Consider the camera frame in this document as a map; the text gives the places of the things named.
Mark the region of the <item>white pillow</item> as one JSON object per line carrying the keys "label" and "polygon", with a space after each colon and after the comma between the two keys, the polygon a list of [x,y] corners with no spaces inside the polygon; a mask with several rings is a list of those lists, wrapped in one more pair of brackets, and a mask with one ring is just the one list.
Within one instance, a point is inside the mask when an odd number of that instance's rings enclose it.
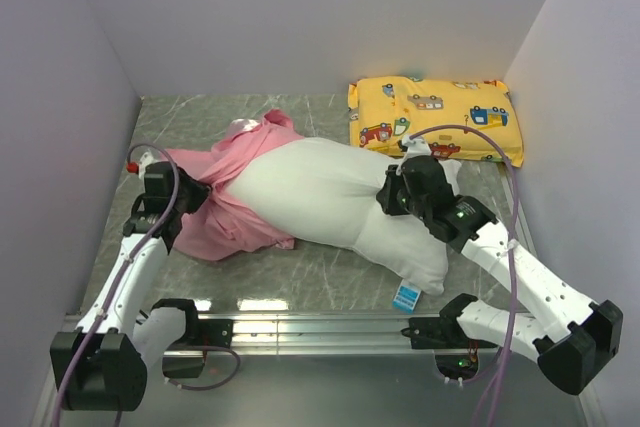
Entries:
{"label": "white pillow", "polygon": [[445,244],[411,215],[385,215],[376,200],[390,164],[384,154],[308,137],[251,161],[230,192],[296,239],[353,251],[440,296]]}

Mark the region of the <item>pink pillowcase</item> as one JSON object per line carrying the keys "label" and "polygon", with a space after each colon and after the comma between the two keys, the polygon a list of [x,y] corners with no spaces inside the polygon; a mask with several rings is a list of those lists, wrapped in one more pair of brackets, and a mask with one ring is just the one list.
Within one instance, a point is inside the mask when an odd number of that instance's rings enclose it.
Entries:
{"label": "pink pillowcase", "polygon": [[174,248],[205,261],[272,246],[291,250],[294,238],[259,218],[246,202],[231,194],[230,185],[254,159],[301,138],[288,115],[271,109],[259,121],[234,121],[208,151],[170,149],[168,154],[178,167],[211,187],[197,212],[182,217]]}

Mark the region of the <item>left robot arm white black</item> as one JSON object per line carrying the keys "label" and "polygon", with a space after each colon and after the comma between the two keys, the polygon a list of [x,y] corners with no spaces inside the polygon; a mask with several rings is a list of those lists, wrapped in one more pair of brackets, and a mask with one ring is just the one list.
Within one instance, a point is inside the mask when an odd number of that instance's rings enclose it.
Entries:
{"label": "left robot arm white black", "polygon": [[131,163],[127,169],[142,173],[144,191],[123,228],[114,267],[74,330],[57,333],[50,346],[57,413],[135,410],[151,368],[165,351],[173,344],[192,348],[201,337],[191,300],[162,299],[146,320],[138,316],[181,232],[183,217],[199,209],[209,189],[172,161]]}

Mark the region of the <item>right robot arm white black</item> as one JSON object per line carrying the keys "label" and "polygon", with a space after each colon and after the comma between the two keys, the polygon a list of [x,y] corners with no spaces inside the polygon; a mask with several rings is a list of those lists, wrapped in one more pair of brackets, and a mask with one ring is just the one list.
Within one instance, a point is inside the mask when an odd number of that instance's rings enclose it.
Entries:
{"label": "right robot arm white black", "polygon": [[510,314],[470,294],[440,312],[444,341],[501,346],[535,362],[559,390],[578,395],[619,351],[623,313],[572,288],[517,240],[471,196],[454,193],[442,162],[420,155],[385,172],[376,196],[385,214],[412,215],[436,239],[490,274],[526,308]]}

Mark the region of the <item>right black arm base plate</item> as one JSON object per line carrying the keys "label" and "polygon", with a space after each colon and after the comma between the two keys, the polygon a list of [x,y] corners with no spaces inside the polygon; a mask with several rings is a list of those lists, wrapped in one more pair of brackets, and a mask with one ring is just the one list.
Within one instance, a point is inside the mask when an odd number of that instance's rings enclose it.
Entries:
{"label": "right black arm base plate", "polygon": [[473,379],[480,370],[479,351],[499,348],[496,344],[468,337],[451,320],[440,317],[412,317],[401,335],[413,350],[432,350],[437,372],[444,380]]}

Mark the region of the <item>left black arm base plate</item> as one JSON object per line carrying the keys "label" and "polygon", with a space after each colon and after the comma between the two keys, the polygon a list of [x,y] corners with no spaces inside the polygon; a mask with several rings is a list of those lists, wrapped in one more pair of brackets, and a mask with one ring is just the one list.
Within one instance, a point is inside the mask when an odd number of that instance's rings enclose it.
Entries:
{"label": "left black arm base plate", "polygon": [[161,359],[162,374],[170,381],[192,380],[205,372],[209,358],[238,362],[231,351],[234,322],[230,319],[205,318],[198,321],[195,333],[185,334],[165,350]]}

